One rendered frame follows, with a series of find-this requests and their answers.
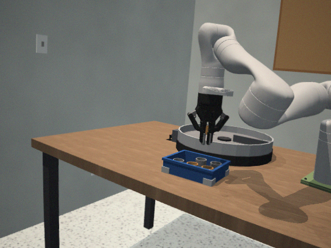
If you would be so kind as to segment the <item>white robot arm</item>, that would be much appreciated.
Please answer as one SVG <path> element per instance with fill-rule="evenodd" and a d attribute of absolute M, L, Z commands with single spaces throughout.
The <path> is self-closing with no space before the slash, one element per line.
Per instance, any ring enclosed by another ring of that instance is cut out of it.
<path fill-rule="evenodd" d="M 237 42 L 231 27 L 205 23 L 199 29 L 198 42 L 202 59 L 198 93 L 233 96 L 233 90 L 224 88 L 225 69 L 254 77 L 238 108 L 240 118 L 247 125 L 271 129 L 331 110 L 331 81 L 321 85 L 301 82 L 290 87 Z M 331 119 L 320 125 L 313 179 L 331 185 Z"/>

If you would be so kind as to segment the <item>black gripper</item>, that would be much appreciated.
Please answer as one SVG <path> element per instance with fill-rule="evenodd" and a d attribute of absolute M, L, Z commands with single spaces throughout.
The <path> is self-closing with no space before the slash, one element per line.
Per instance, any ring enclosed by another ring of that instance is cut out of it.
<path fill-rule="evenodd" d="M 188 117 L 197 131 L 200 131 L 199 141 L 202 145 L 205 144 L 206 137 L 206 125 L 209 122 L 209 128 L 207 132 L 206 144 L 210 145 L 213 142 L 213 133 L 220 131 L 229 116 L 222 112 L 222 98 L 223 95 L 211 95 L 198 93 L 198 101 L 195 111 L 188 113 Z M 217 105 L 217 106 L 211 106 Z M 195 118 L 196 114 L 200 118 L 200 127 L 198 126 Z M 215 121 L 220 116 L 220 120 L 215 125 Z"/>

